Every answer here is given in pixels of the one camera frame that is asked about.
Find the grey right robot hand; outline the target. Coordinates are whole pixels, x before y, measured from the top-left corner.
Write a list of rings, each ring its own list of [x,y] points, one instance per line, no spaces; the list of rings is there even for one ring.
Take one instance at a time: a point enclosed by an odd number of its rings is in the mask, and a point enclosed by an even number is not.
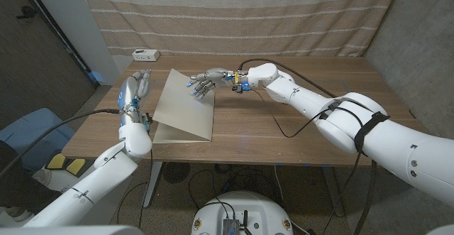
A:
[[[186,83],[186,87],[193,85],[195,88],[192,90],[192,95],[198,99],[203,99],[215,87],[232,87],[233,72],[225,68],[211,68],[206,72],[192,75],[190,81]]]

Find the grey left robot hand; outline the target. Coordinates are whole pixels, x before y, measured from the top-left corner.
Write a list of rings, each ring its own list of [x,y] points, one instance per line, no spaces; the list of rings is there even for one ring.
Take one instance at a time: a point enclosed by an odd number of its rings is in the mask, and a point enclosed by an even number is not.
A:
[[[147,114],[141,112],[140,104],[148,96],[151,69],[139,70],[127,77],[120,87],[118,107],[121,110],[121,126],[133,123],[149,124]]]

